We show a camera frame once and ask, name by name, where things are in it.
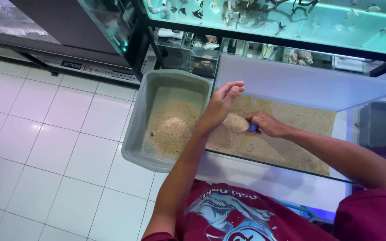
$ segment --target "black fish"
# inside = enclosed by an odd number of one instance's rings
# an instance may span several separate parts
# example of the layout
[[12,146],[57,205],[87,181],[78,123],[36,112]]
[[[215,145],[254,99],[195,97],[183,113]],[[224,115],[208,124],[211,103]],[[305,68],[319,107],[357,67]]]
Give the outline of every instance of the black fish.
[[202,19],[201,15],[203,16],[203,14],[199,13],[199,10],[197,10],[196,12],[192,12],[193,15],[199,19]]
[[278,24],[279,24],[279,28],[280,29],[283,29],[283,28],[285,28],[287,26],[287,25],[281,25],[281,22],[279,22]]

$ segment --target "metal aquarium stand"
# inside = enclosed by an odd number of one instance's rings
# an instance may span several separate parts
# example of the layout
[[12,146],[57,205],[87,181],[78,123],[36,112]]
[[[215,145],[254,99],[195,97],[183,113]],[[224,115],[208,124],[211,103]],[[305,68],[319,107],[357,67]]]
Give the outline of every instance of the metal aquarium stand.
[[[147,11],[145,9],[145,6],[142,0],[131,0],[131,2],[135,9],[136,15],[138,17],[138,22],[142,24],[142,28],[144,29],[145,34],[147,35],[148,40],[153,48],[153,51],[156,54],[157,62],[156,62],[155,69],[158,69],[159,67],[165,69],[165,66],[163,64],[163,56],[159,52],[157,45],[154,41],[155,36],[153,34],[153,30],[158,27],[158,28],[166,28],[171,30],[193,32],[196,34],[207,34],[207,35],[220,36],[220,37],[226,37],[231,39],[245,40],[250,42],[267,43],[275,46],[284,46],[284,47],[297,48],[297,49],[303,49],[303,50],[314,51],[314,52],[323,52],[328,54],[364,58],[366,60],[384,61],[382,65],[370,71],[370,76],[378,77],[386,73],[386,54],[383,54],[383,53],[337,47],[337,46],[331,46],[331,45],[325,45],[325,44],[310,43],[310,42],[298,41],[294,39],[282,39],[278,37],[262,36],[262,35],[256,35],[251,33],[241,33],[241,32],[236,32],[231,30],[221,30],[221,29],[214,29],[209,27],[193,26],[193,25],[185,25],[185,24],[179,24],[179,23],[168,22],[168,21],[153,20],[148,18]],[[317,0],[311,1],[310,3],[306,3],[305,6],[312,5],[312,7],[314,7],[317,2],[318,2]]]
[[[30,62],[3,56],[0,56],[0,60],[44,69],[56,76],[63,73],[139,88],[142,79],[141,68],[149,43],[142,29],[143,26],[138,21],[132,28],[129,44],[122,56],[114,49],[77,0],[11,0],[11,3],[61,44],[0,33],[0,48],[12,50]],[[51,66],[33,55],[72,61],[74,64],[78,63],[83,66],[92,65],[110,69],[120,76],[134,76],[139,83],[118,81],[115,78]]]

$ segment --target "gray container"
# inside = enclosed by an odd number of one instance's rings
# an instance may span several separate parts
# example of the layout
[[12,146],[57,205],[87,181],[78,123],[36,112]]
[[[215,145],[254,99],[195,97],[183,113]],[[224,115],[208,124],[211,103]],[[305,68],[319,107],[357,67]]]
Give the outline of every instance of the gray container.
[[200,93],[201,114],[205,111],[212,93],[212,83],[197,75],[176,69],[152,70],[142,78],[129,126],[121,148],[122,156],[139,166],[154,172],[168,173],[175,162],[160,160],[142,152],[156,92],[159,87],[177,87]]

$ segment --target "aquarium glass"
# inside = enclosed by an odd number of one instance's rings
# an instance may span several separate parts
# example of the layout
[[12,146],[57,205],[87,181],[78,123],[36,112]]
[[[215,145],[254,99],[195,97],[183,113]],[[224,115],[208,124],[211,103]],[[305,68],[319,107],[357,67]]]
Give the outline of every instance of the aquarium glass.
[[[295,123],[296,118],[308,118],[308,116],[302,116],[304,111],[299,111],[297,107],[286,108],[287,104],[295,104],[301,108],[319,109],[318,113],[323,116],[327,115],[325,111],[332,111],[335,113],[331,121],[332,131],[327,133],[327,135],[363,146],[386,159],[385,80],[342,72],[332,74],[329,72],[331,70],[310,67],[307,68],[308,72],[303,72],[299,70],[304,68],[303,66],[275,63],[273,61],[268,61],[271,64],[269,66],[260,65],[262,66],[260,71],[254,71],[253,69],[257,69],[258,65],[255,66],[251,62],[252,60],[243,59],[247,61],[245,65],[252,66],[252,69],[244,70],[246,66],[239,62],[234,62],[232,66],[222,67],[222,63],[225,63],[225,60],[222,61],[220,59],[216,80],[214,81],[215,91],[226,82],[242,79],[241,77],[245,76],[243,80],[246,90],[242,93],[241,97],[252,96],[253,99],[241,104],[236,103],[235,109],[232,109],[231,112],[234,114],[244,114],[244,112],[249,111],[265,110],[265,112],[269,111],[270,114],[282,122],[289,124]],[[229,72],[236,65],[241,65],[240,68],[242,69],[238,71],[241,73]],[[281,73],[279,68],[285,69],[286,73],[278,74]],[[263,78],[258,75],[259,72],[264,73]],[[276,105],[268,103],[269,105],[267,105],[266,101],[279,103],[276,103]],[[317,118],[313,116],[309,120],[300,119],[297,124],[302,126],[302,128],[298,128],[303,129],[305,127],[305,130],[307,130],[311,127],[314,129],[315,126],[322,126],[322,123],[319,122],[314,123],[312,126],[308,124],[321,118],[322,116],[318,115]],[[284,140],[270,137],[263,137],[263,139],[267,141],[266,148],[269,151],[269,157],[253,155],[254,148],[257,149],[261,146],[254,146],[254,143],[251,144],[246,139],[238,143],[239,148],[235,152],[233,152],[233,149],[225,150],[224,141],[222,148],[218,147],[217,150],[207,146],[207,150],[311,175],[349,182],[346,177],[333,168],[329,168],[328,172],[325,173],[322,165],[316,165],[316,160],[311,160],[313,162],[309,166],[308,164],[300,165],[296,163],[302,159],[301,157],[293,158],[293,156],[297,156],[296,154],[292,155],[293,152],[297,151],[296,145],[286,148],[284,147]],[[275,158],[276,156],[283,157],[284,160],[275,161],[275,159],[278,159]]]
[[61,44],[8,0],[0,0],[0,33]]
[[78,0],[111,45],[124,55],[129,45],[135,14],[128,0]]
[[143,2],[149,18],[158,21],[386,54],[386,1],[143,0]]

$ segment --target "glass aquarium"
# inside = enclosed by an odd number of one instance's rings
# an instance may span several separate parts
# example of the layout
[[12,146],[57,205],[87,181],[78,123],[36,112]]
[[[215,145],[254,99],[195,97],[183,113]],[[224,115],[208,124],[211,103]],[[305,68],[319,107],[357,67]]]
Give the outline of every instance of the glass aquarium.
[[[263,111],[306,131],[346,140],[386,158],[386,81],[298,64],[222,55],[214,91],[243,79],[231,113]],[[254,162],[349,182],[296,144],[218,127],[206,149]]]
[[386,54],[386,1],[143,0],[148,17]]
[[123,56],[135,24],[129,0],[78,0],[114,49]]
[[61,44],[8,0],[0,0],[0,33]]

